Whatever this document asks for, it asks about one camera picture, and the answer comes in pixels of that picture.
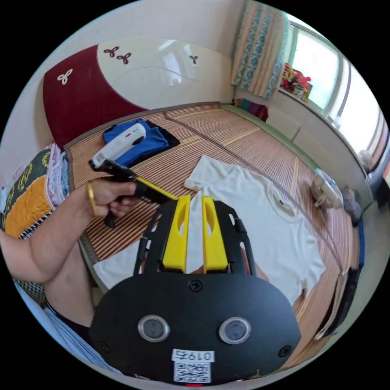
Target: fan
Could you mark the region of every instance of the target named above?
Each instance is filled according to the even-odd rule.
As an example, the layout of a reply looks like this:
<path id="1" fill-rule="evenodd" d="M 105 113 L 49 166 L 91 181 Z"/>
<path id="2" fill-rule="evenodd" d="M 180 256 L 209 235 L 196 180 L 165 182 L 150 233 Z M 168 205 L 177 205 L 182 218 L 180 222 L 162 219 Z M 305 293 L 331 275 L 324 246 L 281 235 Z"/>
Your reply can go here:
<path id="1" fill-rule="evenodd" d="M 363 168 L 366 170 L 366 172 L 369 172 L 373 163 L 373 157 L 371 156 L 370 152 L 368 150 L 361 150 L 357 156 Z"/>
<path id="2" fill-rule="evenodd" d="M 311 189 L 316 200 L 315 207 L 320 206 L 323 209 L 344 207 L 341 191 L 336 182 L 319 168 L 314 170 Z"/>

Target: gold bracelet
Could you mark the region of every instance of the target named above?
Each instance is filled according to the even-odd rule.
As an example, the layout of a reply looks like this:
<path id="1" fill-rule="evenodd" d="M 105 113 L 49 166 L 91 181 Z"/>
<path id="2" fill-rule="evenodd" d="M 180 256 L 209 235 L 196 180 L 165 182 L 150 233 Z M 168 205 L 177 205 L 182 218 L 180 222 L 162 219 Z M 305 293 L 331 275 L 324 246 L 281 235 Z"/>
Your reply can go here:
<path id="1" fill-rule="evenodd" d="M 91 203 L 92 206 L 93 215 L 97 217 L 98 213 L 96 212 L 95 196 L 93 194 L 92 184 L 90 181 L 87 182 L 87 193 L 88 193 L 89 203 Z"/>

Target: colorful items on windowsill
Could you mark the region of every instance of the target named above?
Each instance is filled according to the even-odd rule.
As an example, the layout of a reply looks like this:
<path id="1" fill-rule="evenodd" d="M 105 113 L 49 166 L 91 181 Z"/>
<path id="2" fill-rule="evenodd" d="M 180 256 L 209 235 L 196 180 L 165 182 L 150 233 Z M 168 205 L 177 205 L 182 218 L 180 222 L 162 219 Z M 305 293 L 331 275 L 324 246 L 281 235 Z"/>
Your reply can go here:
<path id="1" fill-rule="evenodd" d="M 311 81 L 310 77 L 305 77 L 302 72 L 293 69 L 289 64 L 285 64 L 280 86 L 307 103 L 313 87 L 309 81 Z"/>
<path id="2" fill-rule="evenodd" d="M 263 122 L 265 122 L 268 118 L 268 109 L 263 104 L 253 103 L 248 99 L 233 99 L 233 104 L 245 111 L 248 111 Z"/>

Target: window frame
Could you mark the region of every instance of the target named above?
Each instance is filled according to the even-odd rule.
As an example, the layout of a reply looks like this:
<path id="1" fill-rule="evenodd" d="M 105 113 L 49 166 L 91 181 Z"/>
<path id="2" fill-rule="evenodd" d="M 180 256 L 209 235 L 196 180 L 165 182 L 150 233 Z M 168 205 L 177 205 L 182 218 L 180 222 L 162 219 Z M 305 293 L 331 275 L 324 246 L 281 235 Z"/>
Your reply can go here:
<path id="1" fill-rule="evenodd" d="M 289 51 L 289 54 L 288 56 L 286 55 L 286 58 L 287 58 L 287 63 L 289 65 L 292 65 L 293 61 L 294 61 L 294 56 L 295 56 L 295 52 L 296 52 L 296 49 L 297 49 L 297 41 L 298 41 L 298 33 L 299 31 L 302 31 L 302 32 L 305 32 L 306 34 L 310 34 L 311 36 L 313 36 L 315 39 L 321 41 L 322 43 L 325 43 L 325 45 L 329 46 L 332 50 L 335 50 L 337 55 L 338 55 L 338 70 L 337 70 L 337 77 L 336 77 L 336 81 L 335 81 L 335 85 L 334 85 L 334 88 L 333 88 L 333 92 L 329 98 L 329 102 L 328 104 L 326 105 L 326 107 L 324 109 L 322 109 L 321 107 L 319 107 L 317 104 L 315 104 L 313 101 L 310 100 L 310 97 L 308 99 L 308 102 L 306 103 L 306 105 L 311 108 L 312 110 L 314 110 L 315 112 L 319 113 L 322 117 L 324 117 L 327 122 L 333 127 L 335 128 L 337 131 L 339 131 L 339 128 L 340 128 L 340 125 L 339 125 L 339 118 L 342 116 L 342 112 L 344 110 L 344 107 L 345 107 L 345 104 L 347 102 L 347 99 L 348 99 L 348 95 L 349 95 L 349 90 L 350 90 L 350 86 L 351 86 L 351 62 L 348 60 L 348 58 L 346 58 L 340 50 L 337 49 L 337 47 L 335 45 L 333 45 L 328 39 L 326 39 L 323 35 L 317 33 L 315 30 L 313 29 L 310 29 L 300 23 L 297 23 L 296 21 L 292 21 L 289 19 L 289 22 L 290 22 L 290 25 L 292 26 L 292 30 L 291 30 L 291 34 L 292 34 L 292 39 L 291 39 L 291 46 L 287 49 L 287 50 L 290 50 Z M 346 60 L 347 64 L 348 64 L 348 69 L 345 69 L 344 67 L 344 61 L 343 60 Z M 347 87 L 346 87 L 346 90 L 345 90 L 345 93 L 344 93 L 344 98 L 342 100 L 342 103 L 337 111 L 337 114 L 335 115 L 334 118 L 330 117 L 330 112 L 331 110 L 334 108 L 334 104 L 336 102 L 336 99 L 337 99 L 337 95 L 340 91 L 340 87 L 341 87 L 341 81 L 342 81 L 342 75 L 343 75 L 343 72 L 348 72 L 348 81 L 347 81 Z M 379 114 L 378 114 L 378 118 L 377 118 L 377 127 L 376 129 L 374 130 L 374 134 L 372 136 L 372 139 L 369 143 L 369 145 L 367 145 L 367 150 L 369 152 L 372 152 L 373 150 L 375 150 L 376 148 L 376 141 L 380 138 L 379 137 L 379 134 L 381 133 L 381 123 L 383 123 L 383 120 L 381 120 L 381 118 L 383 117 L 383 113 L 379 107 Z"/>

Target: screw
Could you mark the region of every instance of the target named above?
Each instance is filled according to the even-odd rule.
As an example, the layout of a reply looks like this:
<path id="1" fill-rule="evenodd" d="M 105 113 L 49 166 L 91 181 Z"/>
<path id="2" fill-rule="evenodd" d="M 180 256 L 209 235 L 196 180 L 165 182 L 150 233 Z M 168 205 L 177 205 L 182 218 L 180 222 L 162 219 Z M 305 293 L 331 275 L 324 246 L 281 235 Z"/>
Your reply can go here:
<path id="1" fill-rule="evenodd" d="M 110 352 L 110 349 L 109 349 L 108 345 L 106 343 L 102 342 L 102 341 L 100 342 L 100 348 L 105 353 L 109 353 Z"/>
<path id="2" fill-rule="evenodd" d="M 278 353 L 278 356 L 280 358 L 285 358 L 288 356 L 291 352 L 291 347 L 289 345 L 284 346 Z"/>
<path id="3" fill-rule="evenodd" d="M 202 289 L 202 282 L 199 280 L 191 280 L 190 284 L 188 285 L 190 290 L 194 293 L 200 291 Z"/>

